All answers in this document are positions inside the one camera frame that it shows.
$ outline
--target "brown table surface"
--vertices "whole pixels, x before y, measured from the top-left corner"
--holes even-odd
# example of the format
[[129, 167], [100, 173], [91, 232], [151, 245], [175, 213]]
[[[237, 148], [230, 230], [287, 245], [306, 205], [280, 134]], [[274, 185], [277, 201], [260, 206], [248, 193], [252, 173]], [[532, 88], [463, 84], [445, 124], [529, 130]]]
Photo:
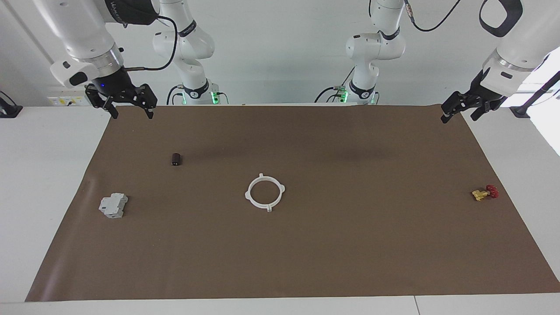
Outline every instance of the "brown table surface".
[[[560, 291], [469, 127], [438, 106], [119, 111], [27, 301]], [[286, 186], [271, 213], [244, 197], [259, 173]], [[476, 202], [486, 184], [500, 198]], [[113, 192], [121, 219], [97, 209]]]

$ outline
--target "green light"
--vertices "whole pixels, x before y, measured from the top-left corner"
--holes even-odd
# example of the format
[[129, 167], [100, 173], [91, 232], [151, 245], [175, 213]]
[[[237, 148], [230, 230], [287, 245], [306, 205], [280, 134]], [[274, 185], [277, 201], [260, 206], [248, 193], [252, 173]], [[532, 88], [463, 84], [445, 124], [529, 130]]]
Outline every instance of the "green light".
[[220, 99], [215, 92], [212, 92], [212, 101], [214, 102], [214, 104], [218, 104], [220, 102]]

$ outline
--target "black stand base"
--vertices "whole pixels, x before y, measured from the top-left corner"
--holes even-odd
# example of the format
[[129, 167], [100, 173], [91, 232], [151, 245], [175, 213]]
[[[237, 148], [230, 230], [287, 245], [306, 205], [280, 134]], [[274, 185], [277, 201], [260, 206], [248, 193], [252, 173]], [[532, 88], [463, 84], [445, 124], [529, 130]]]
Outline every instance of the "black stand base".
[[525, 110], [519, 110], [520, 108], [520, 106], [510, 107], [510, 110], [517, 118], [531, 118], [531, 116], [527, 115], [527, 112]]
[[11, 114], [0, 114], [0, 118], [16, 118], [17, 115], [21, 112], [21, 110], [24, 108], [23, 106], [19, 106], [19, 105], [15, 105], [13, 107], [16, 111], [11, 113]]

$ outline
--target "white plastic ring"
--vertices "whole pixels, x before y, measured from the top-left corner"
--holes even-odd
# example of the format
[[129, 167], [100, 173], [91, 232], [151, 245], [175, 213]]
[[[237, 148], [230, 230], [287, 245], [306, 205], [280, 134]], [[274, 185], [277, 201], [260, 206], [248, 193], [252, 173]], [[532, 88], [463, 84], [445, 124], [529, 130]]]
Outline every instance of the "white plastic ring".
[[[251, 196], [251, 190], [253, 189], [253, 187], [257, 183], [260, 183], [260, 182], [271, 182], [271, 183], [275, 184], [276, 186], [278, 186], [278, 189], [280, 190], [280, 194], [278, 195], [278, 198], [276, 198], [276, 200], [274, 200], [272, 203], [269, 203], [267, 205], [265, 205], [263, 203], [258, 203]], [[264, 176], [263, 173], [260, 173], [259, 176], [257, 178], [255, 178], [255, 180], [252, 181], [249, 184], [249, 189], [247, 189], [247, 191], [245, 192], [245, 198], [247, 198], [247, 200], [249, 200], [253, 204], [253, 206], [255, 206], [257, 208], [261, 208], [261, 209], [267, 209], [267, 212], [272, 212], [272, 207], [274, 207], [275, 205], [277, 205], [280, 202], [280, 199], [282, 199], [282, 193], [284, 191], [286, 191], [286, 188], [285, 188], [284, 185], [280, 184], [279, 181], [277, 181], [273, 177]]]

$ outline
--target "robotic arm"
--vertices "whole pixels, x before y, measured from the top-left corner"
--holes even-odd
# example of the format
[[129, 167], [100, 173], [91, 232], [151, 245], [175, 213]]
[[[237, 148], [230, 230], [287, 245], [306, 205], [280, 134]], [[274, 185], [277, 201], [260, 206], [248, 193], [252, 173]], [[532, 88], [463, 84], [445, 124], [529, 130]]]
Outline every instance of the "robotic arm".
[[471, 115], [474, 121], [490, 110], [497, 110], [560, 45], [560, 34], [556, 31], [560, 28], [560, 1], [499, 0], [507, 17], [498, 27], [490, 26], [482, 17], [487, 1], [480, 8], [480, 23], [502, 40], [470, 90], [464, 94], [456, 91], [443, 103], [443, 123], [469, 108], [477, 108]]
[[[183, 82], [179, 87], [183, 90], [184, 99], [189, 105], [215, 104], [218, 86], [206, 78], [204, 68], [197, 61], [214, 54], [214, 41], [197, 26], [186, 0], [160, 0], [160, 7], [161, 16], [173, 19], [179, 31], [173, 65]], [[156, 33], [153, 38], [154, 50], [167, 58], [173, 50], [174, 36], [173, 31]]]
[[124, 68], [122, 49], [105, 28], [106, 22], [149, 25], [158, 17], [154, 0], [34, 0], [39, 12], [60, 38], [67, 56], [51, 66], [54, 77], [65, 87], [86, 86], [86, 96], [95, 108], [113, 118], [116, 103], [131, 103], [151, 119], [157, 98], [147, 84], [136, 87]]
[[399, 36], [403, 0], [377, 0], [372, 6], [374, 34], [359, 34], [346, 42], [346, 54], [356, 64], [352, 80], [346, 85], [348, 102], [367, 104], [374, 95], [379, 68], [375, 60], [392, 60], [404, 54], [405, 41]]

